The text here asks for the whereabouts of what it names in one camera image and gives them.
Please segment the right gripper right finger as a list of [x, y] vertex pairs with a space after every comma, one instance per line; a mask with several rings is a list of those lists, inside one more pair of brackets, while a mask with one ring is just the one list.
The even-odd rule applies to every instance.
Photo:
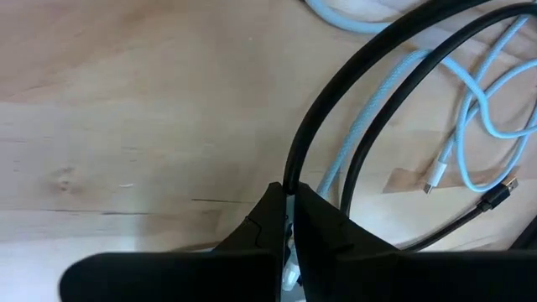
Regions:
[[307, 302], [537, 302], [537, 251], [401, 251], [306, 184], [294, 231]]

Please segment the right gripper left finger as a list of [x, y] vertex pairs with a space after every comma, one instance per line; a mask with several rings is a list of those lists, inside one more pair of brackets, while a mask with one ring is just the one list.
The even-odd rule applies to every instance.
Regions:
[[60, 278], [61, 302], [280, 302], [286, 195], [268, 185], [209, 252], [98, 253]]

